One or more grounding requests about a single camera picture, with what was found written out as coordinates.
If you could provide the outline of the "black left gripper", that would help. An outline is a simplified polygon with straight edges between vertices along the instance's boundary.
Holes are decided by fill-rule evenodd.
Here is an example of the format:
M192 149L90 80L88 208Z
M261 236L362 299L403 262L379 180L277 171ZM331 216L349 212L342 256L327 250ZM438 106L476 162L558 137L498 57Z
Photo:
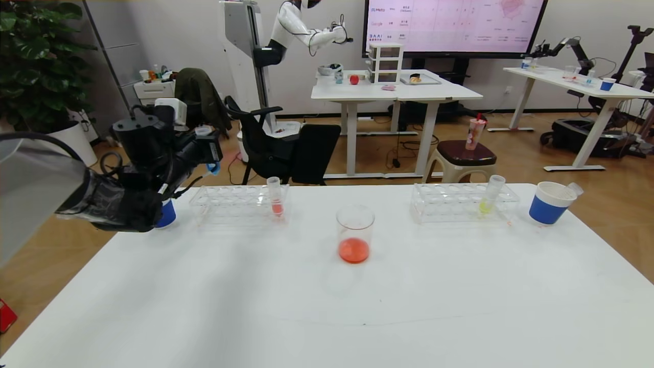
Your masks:
M223 158L219 133L211 130L206 133L189 132L178 136L176 149L178 157L195 166L213 165Z

